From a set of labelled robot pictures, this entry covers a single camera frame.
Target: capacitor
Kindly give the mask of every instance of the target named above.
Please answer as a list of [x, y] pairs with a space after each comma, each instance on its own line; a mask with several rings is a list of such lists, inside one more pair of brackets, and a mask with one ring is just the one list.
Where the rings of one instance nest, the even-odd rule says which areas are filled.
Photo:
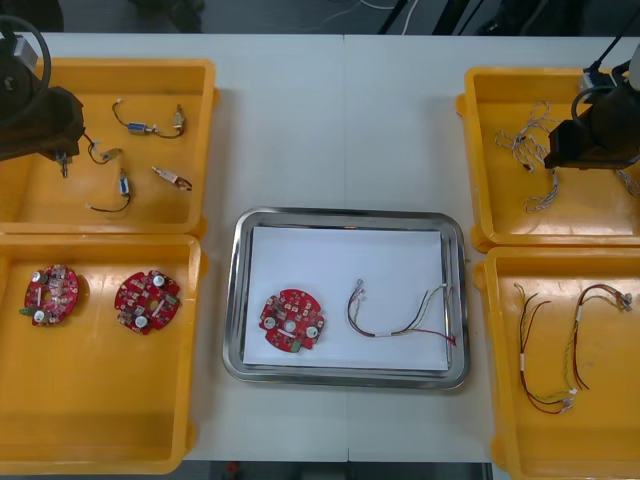
[[44, 319], [47, 315], [42, 311], [42, 310], [38, 310], [36, 313], [33, 314], [33, 319], [36, 323], [42, 323], [44, 322]]
[[143, 317], [142, 315], [140, 315], [139, 317], [136, 317], [135, 323], [136, 323], [136, 327], [144, 328], [147, 326], [147, 323], [149, 323], [149, 321], [147, 320], [146, 317]]
[[307, 337], [316, 338], [318, 336], [318, 329], [316, 327], [307, 327]]
[[153, 277], [153, 284], [160, 288], [164, 285], [164, 277], [162, 275], [156, 275]]
[[47, 283], [48, 280], [49, 280], [49, 275], [47, 275], [46, 273], [42, 273], [42, 272], [35, 272], [31, 276], [31, 281], [32, 282], [36, 282], [36, 283], [39, 283], [41, 285], [44, 285], [45, 283]]
[[271, 330], [273, 327], [276, 326], [276, 319], [273, 317], [267, 317], [264, 319], [264, 326], [265, 328]]

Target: yellow plastic tray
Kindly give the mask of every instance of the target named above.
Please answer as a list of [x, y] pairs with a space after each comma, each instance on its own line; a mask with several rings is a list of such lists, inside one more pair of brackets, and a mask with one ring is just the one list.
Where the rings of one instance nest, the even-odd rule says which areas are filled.
[[[492, 249], [476, 266], [489, 339], [495, 416], [493, 459], [514, 479], [640, 477], [640, 249]], [[607, 283], [633, 294], [633, 311], [589, 302], [580, 323], [578, 362], [591, 390], [563, 415], [531, 406], [519, 378], [520, 296], [551, 300], [536, 316], [526, 350], [530, 388], [562, 390], [564, 351], [580, 292]]]
[[[517, 133], [533, 104], [551, 104], [551, 117], [570, 117], [582, 72], [550, 68], [473, 68], [457, 110], [465, 127], [475, 226], [474, 246], [640, 245], [640, 199], [612, 171], [559, 169], [559, 193], [550, 208], [527, 213], [524, 201], [546, 195], [551, 176], [536, 163], [527, 173], [511, 152], [495, 144], [496, 132]], [[548, 147], [546, 134], [533, 132]], [[640, 178], [640, 165], [627, 169]]]
[[[0, 162], [0, 232], [201, 234], [214, 78], [207, 60], [53, 59], [51, 85], [83, 103], [88, 135], [99, 148], [121, 147], [124, 154], [96, 165], [81, 138], [67, 179], [57, 163], [40, 155]], [[118, 98], [125, 122], [157, 123], [168, 133], [182, 105], [185, 134], [176, 140], [129, 134], [111, 111]], [[173, 187], [151, 166], [186, 178], [193, 191]], [[117, 214], [87, 209], [87, 203], [107, 209], [124, 204], [117, 183], [122, 167], [133, 193], [129, 208]]]
[[[57, 327], [18, 309], [33, 271], [81, 276]], [[181, 286], [173, 321], [119, 324], [121, 282], [157, 268]], [[182, 235], [0, 236], [0, 473], [167, 473], [187, 452], [200, 245]]]

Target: white paper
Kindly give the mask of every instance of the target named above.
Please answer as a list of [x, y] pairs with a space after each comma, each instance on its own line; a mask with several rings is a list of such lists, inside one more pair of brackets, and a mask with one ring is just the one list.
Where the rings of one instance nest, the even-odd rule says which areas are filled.
[[[368, 338], [347, 321], [347, 302], [358, 279], [364, 300], [358, 325], [372, 333], [406, 327], [426, 290], [443, 283], [439, 232], [256, 227], [245, 322], [244, 363], [346, 368], [446, 370], [446, 340], [412, 333]], [[322, 306], [325, 327], [312, 350], [278, 350], [259, 327], [266, 300], [297, 288]], [[438, 293], [421, 328], [444, 333], [444, 301]]]

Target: stainless steel tray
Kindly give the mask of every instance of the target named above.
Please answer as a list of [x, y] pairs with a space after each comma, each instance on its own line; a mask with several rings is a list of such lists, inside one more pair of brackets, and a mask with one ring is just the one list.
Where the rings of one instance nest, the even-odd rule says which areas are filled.
[[[396, 370], [247, 365], [244, 357], [244, 325], [251, 269], [254, 227], [366, 229], [386, 231], [437, 231], [442, 242], [443, 278], [450, 286], [445, 303], [445, 331], [462, 342], [448, 344], [447, 370]], [[224, 364], [239, 380], [256, 382], [310, 383], [371, 387], [451, 389], [459, 386], [469, 371], [464, 241], [458, 224], [439, 213], [260, 208], [238, 220], [235, 229], [226, 330]]]

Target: cable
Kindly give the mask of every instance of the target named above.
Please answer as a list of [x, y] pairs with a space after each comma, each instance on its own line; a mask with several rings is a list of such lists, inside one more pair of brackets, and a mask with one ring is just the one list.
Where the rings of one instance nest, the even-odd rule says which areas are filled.
[[[349, 325], [351, 325], [351, 327], [358, 332], [360, 335], [364, 336], [364, 337], [369, 337], [369, 338], [376, 338], [376, 337], [397, 337], [400, 335], [408, 335], [410, 333], [429, 333], [432, 335], [438, 335], [442, 338], [444, 338], [445, 340], [447, 340], [447, 342], [449, 342], [451, 345], [453, 345], [454, 347], [456, 346], [456, 339], [454, 336], [449, 336], [449, 335], [445, 335], [441, 332], [437, 332], [435, 330], [428, 330], [428, 329], [423, 329], [423, 328], [419, 328], [420, 324], [422, 323], [422, 319], [424, 318], [425, 313], [427, 312], [427, 309], [429, 308], [429, 305], [431, 303], [431, 299], [434, 297], [434, 295], [436, 294], [436, 292], [438, 292], [438, 290], [441, 289], [446, 289], [447, 286], [446, 284], [442, 284], [439, 285], [437, 288], [429, 291], [427, 290], [424, 294], [424, 296], [422, 297], [422, 301], [420, 302], [420, 307], [418, 308], [418, 311], [416, 312], [415, 317], [413, 318], [413, 320], [404, 328], [400, 329], [400, 330], [396, 330], [393, 332], [387, 332], [387, 333], [372, 333], [372, 332], [368, 332], [364, 329], [362, 329], [359, 325], [358, 325], [358, 314], [360, 312], [360, 295], [362, 295], [363, 293], [365, 293], [364, 288], [362, 288], [362, 285], [364, 284], [364, 282], [362, 280], [358, 280], [357, 284], [356, 284], [356, 288], [353, 290], [353, 293], [351, 294], [351, 297], [349, 298], [349, 302], [347, 303], [347, 320], [349, 322]], [[356, 309], [355, 312], [351, 312], [352, 310], [352, 306], [355, 303], [356, 305]]]
[[360, 3], [369, 8], [375, 8], [376, 10], [393, 10], [394, 8], [394, 7], [381, 7], [380, 5], [374, 5], [373, 3], [365, 2], [365, 0], [360, 0]]
[[602, 61], [606, 58], [607, 55], [609, 55], [609, 52], [611, 52], [611, 50], [613, 50], [613, 48], [618, 44], [620, 39], [624, 36], [624, 34], [629, 29], [629, 27], [631, 27], [631, 25], [636, 20], [638, 15], [640, 15], [640, 7], [636, 8], [635, 12], [633, 12], [633, 15], [631, 15], [631, 17], [629, 17], [629, 20], [627, 20], [627, 23], [625, 23], [624, 26], [622, 27], [622, 29], [620, 30], [620, 33], [618, 33], [618, 35], [616, 35], [616, 38], [613, 39], [613, 41], [609, 44], [609, 46], [603, 52], [603, 54], [600, 55], [600, 58], [598, 58], [595, 62], [593, 62], [591, 64], [591, 66], [587, 70], [599, 70], [600, 69], [600, 66], [602, 65]]
[[118, 111], [116, 110], [116, 108], [118, 108], [118, 105], [120, 105], [120, 102], [118, 102], [117, 100], [113, 103], [113, 105], [111, 105], [111, 110], [113, 110], [113, 115], [116, 117], [116, 120], [118, 120], [118, 123], [120, 123], [120, 125], [122, 125], [124, 127], [128, 127], [129, 124], [128, 123], [124, 123], [120, 119], [120, 116], [118, 115]]
[[576, 95], [576, 98], [574, 98], [573, 102], [571, 102], [571, 118], [573, 119], [573, 121], [580, 125], [582, 128], [587, 128], [587, 126], [578, 116], [578, 105], [580, 104], [580, 101], [587, 95], [590, 95], [594, 92], [608, 91], [613, 90], [614, 88], [615, 87], [613, 85], [598, 85], [597, 87], [587, 88]]
[[478, 10], [480, 10], [480, 7], [482, 6], [483, 3], [484, 3], [484, 0], [480, 0], [478, 2], [478, 5], [476, 5], [476, 8], [473, 9], [473, 11], [471, 12], [471, 15], [469, 15], [465, 20], [465, 22], [462, 24], [462, 28], [458, 31], [458, 35], [462, 35], [462, 32], [464, 32], [464, 29], [467, 28], [467, 25], [469, 25], [469, 22], [475, 16], [475, 14], [478, 13]]
[[127, 130], [130, 133], [134, 133], [134, 134], [138, 134], [138, 135], [148, 135], [148, 134], [152, 134], [155, 135], [156, 137], [160, 137], [160, 138], [165, 138], [167, 140], [173, 140], [175, 138], [179, 138], [182, 135], [184, 135], [184, 124], [185, 124], [185, 118], [184, 118], [184, 114], [182, 112], [182, 107], [180, 105], [178, 105], [176, 113], [174, 114], [174, 128], [176, 129], [176, 133], [174, 135], [165, 135], [162, 134], [158, 131], [158, 127], [156, 127], [155, 125], [152, 127], [147, 127], [146, 124], [144, 123], [137, 123], [137, 122], [133, 122], [133, 123], [126, 123], [124, 122], [121, 118], [120, 115], [118, 115], [118, 105], [120, 105], [120, 103], [122, 103], [122, 99], [119, 98], [117, 99], [113, 105], [111, 105], [111, 110], [113, 111], [113, 115], [116, 117], [116, 120], [118, 121], [118, 123], [120, 123], [120, 125], [127, 127]]
[[[529, 403], [531, 403], [531, 405], [533, 405], [537, 410], [541, 411], [542, 413], [548, 413], [550, 415], [559, 415], [561, 413], [566, 412], [567, 410], [569, 410], [572, 406], [573, 406], [573, 398], [571, 397], [572, 394], [574, 394], [575, 392], [557, 392], [554, 393], [552, 395], [547, 395], [547, 396], [540, 396], [540, 395], [536, 395], [534, 393], [531, 392], [531, 390], [529, 390], [529, 387], [527, 386], [527, 378], [525, 375], [525, 351], [527, 348], [527, 344], [529, 342], [529, 337], [531, 335], [531, 329], [533, 328], [533, 322], [535, 321], [536, 315], [538, 313], [538, 310], [540, 310], [540, 308], [543, 305], [547, 305], [550, 304], [550, 301], [544, 301], [544, 302], [540, 302], [538, 305], [535, 306], [535, 308], [533, 309], [533, 312], [531, 313], [531, 319], [529, 320], [529, 326], [527, 327], [527, 310], [529, 307], [529, 303], [531, 303], [531, 301], [536, 298], [538, 296], [537, 293], [531, 295], [530, 297], [527, 297], [525, 292], [524, 292], [524, 288], [522, 288], [521, 285], [514, 283], [514, 286], [518, 289], [518, 291], [520, 292], [520, 296], [522, 299], [522, 309], [520, 311], [520, 323], [519, 323], [519, 330], [520, 330], [520, 383], [522, 384], [522, 388], [524, 389], [524, 392], [527, 396], [527, 400], [529, 400]], [[550, 406], [559, 406], [561, 407], [560, 410], [547, 410], [546, 407], [550, 407]]]
[[407, 6], [407, 3], [408, 3], [408, 0], [398, 0], [396, 2], [395, 6], [391, 10], [391, 13], [389, 14], [387, 19], [382, 24], [382, 27], [380, 27], [380, 30], [378, 31], [378, 35], [386, 35], [387, 34], [387, 32], [389, 31], [391, 26], [394, 24], [394, 22], [396, 21], [396, 19], [400, 15], [400, 13], [402, 13], [402, 10], [404, 10], [404, 7]]
[[87, 204], [87, 208], [89, 210], [93, 210], [94, 212], [118, 213], [118, 212], [122, 212], [125, 208], [127, 208], [129, 206], [129, 204], [131, 203], [131, 195], [126, 195], [126, 199], [127, 199], [127, 203], [125, 203], [123, 207], [118, 208], [116, 210], [109, 210], [107, 208], [97, 208], [97, 207], [94, 207], [93, 205], [89, 205], [89, 204]]
[[[544, 111], [538, 115], [540, 107], [543, 107]], [[544, 166], [544, 158], [549, 154], [549, 149], [540, 145], [530, 131], [539, 129], [550, 134], [551, 129], [543, 122], [560, 123], [550, 118], [550, 113], [551, 106], [547, 102], [536, 102], [531, 108], [529, 120], [515, 136], [511, 137], [500, 130], [494, 137], [496, 145], [510, 150], [511, 156], [529, 173], [535, 171], [535, 162]], [[555, 168], [551, 169], [551, 180], [553, 182], [551, 191], [545, 196], [525, 199], [524, 209], [527, 213], [539, 212], [551, 206], [558, 195], [559, 188], [558, 172]]]
[[409, 14], [407, 15], [407, 19], [404, 22], [404, 28], [402, 29], [402, 35], [407, 33], [407, 29], [409, 28], [409, 22], [411, 22], [411, 16], [413, 15], [414, 10], [418, 6], [418, 2], [420, 0], [413, 0], [413, 5], [411, 5], [411, 9], [409, 10]]
[[29, 102], [24, 107], [22, 107], [21, 110], [18, 110], [16, 113], [9, 116], [8, 118], [5, 118], [4, 120], [0, 120], [0, 128], [6, 128], [9, 125], [26, 117], [44, 99], [49, 89], [49, 81], [51, 80], [51, 53], [49, 52], [49, 47], [47, 46], [47, 42], [45, 42], [42, 34], [36, 27], [31, 25], [26, 20], [23, 20], [19, 17], [14, 17], [12, 15], [0, 15], [0, 23], [2, 22], [10, 22], [15, 25], [19, 25], [26, 31], [33, 34], [36, 41], [38, 42], [38, 45], [40, 46], [40, 50], [42, 51], [42, 62], [44, 64], [42, 69], [42, 79], [40, 80], [40, 85], [38, 86], [35, 95], [31, 97], [31, 100], [29, 100]]
[[594, 297], [590, 297], [585, 299], [585, 295], [591, 291], [591, 290], [604, 290], [605, 292], [607, 292], [609, 295], [611, 295], [614, 300], [615, 303], [612, 302], [608, 302], [609, 304], [614, 305], [618, 310], [625, 310], [627, 312], [631, 311], [631, 301], [632, 301], [632, 297], [630, 293], [627, 294], [623, 294], [622, 292], [620, 292], [619, 290], [606, 285], [604, 283], [597, 283], [595, 285], [591, 285], [590, 287], [585, 288], [581, 293], [580, 293], [580, 297], [578, 297], [578, 303], [576, 304], [576, 309], [575, 309], [575, 314], [573, 317], [573, 376], [574, 376], [574, 380], [578, 386], [578, 388], [580, 390], [582, 390], [583, 388], [586, 388], [587, 390], [589, 390], [589, 386], [584, 382], [584, 380], [582, 379], [582, 377], [580, 376], [580, 372], [578, 369], [578, 327], [580, 326], [580, 320], [582, 319], [582, 307], [584, 306], [585, 303], [587, 303], [587, 301], [589, 301], [591, 298], [603, 298], [600, 295], [596, 295]]
[[89, 154], [89, 157], [91, 157], [91, 160], [93, 160], [93, 163], [97, 163], [98, 165], [105, 165], [107, 163], [109, 163], [109, 160], [107, 161], [98, 161], [96, 160], [96, 158], [93, 156], [93, 150], [96, 146], [96, 143], [91, 140], [91, 138], [89, 137], [89, 135], [87, 135], [86, 133], [83, 133], [82, 136], [84, 138], [87, 139], [87, 141], [89, 142], [89, 147], [87, 148], [87, 153]]

